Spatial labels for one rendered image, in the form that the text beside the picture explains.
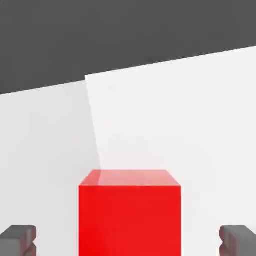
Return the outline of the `small red cube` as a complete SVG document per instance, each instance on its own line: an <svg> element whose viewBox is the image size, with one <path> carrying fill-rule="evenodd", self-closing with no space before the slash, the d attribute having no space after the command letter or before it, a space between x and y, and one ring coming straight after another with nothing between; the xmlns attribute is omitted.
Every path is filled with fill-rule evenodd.
<svg viewBox="0 0 256 256"><path fill-rule="evenodd" d="M181 205L166 170L93 170L78 187L78 256L181 256Z"/></svg>

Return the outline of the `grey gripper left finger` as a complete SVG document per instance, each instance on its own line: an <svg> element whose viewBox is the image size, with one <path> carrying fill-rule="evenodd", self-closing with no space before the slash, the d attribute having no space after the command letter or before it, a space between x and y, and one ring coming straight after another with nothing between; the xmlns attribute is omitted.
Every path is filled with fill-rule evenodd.
<svg viewBox="0 0 256 256"><path fill-rule="evenodd" d="M11 225L0 235L0 256L37 256L34 225Z"/></svg>

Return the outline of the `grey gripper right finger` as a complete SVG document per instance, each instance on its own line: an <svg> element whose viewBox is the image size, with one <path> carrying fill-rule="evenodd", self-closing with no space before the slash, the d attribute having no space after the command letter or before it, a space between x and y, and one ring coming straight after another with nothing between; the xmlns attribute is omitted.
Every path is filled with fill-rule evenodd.
<svg viewBox="0 0 256 256"><path fill-rule="evenodd" d="M256 234L245 225L222 225L219 256L256 256Z"/></svg>

